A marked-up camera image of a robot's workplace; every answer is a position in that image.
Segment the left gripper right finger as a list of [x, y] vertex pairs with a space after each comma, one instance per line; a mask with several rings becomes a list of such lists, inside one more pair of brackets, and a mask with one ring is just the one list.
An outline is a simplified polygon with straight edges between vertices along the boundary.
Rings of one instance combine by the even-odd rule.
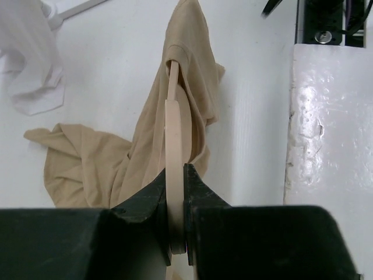
[[188, 263], [198, 279], [360, 279], [333, 216], [315, 205], [231, 206], [184, 166]]

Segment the wooden clothes hanger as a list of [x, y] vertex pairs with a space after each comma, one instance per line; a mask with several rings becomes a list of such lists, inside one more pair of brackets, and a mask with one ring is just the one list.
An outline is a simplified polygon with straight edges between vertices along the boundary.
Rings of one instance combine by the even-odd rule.
[[180, 66], [172, 60], [164, 105], [166, 203], [171, 255], [187, 250], [184, 230], [184, 165], [180, 105], [176, 100]]

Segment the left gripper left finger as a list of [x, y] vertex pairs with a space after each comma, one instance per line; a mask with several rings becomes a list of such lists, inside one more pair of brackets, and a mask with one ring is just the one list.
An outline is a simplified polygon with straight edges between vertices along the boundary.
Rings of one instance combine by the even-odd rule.
[[112, 209], [1, 210], [2, 279], [165, 279], [166, 178]]

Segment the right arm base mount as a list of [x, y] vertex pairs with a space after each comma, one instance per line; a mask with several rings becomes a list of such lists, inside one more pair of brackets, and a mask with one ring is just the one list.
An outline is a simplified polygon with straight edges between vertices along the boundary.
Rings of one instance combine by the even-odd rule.
[[365, 47], [372, 1], [297, 1], [295, 43]]

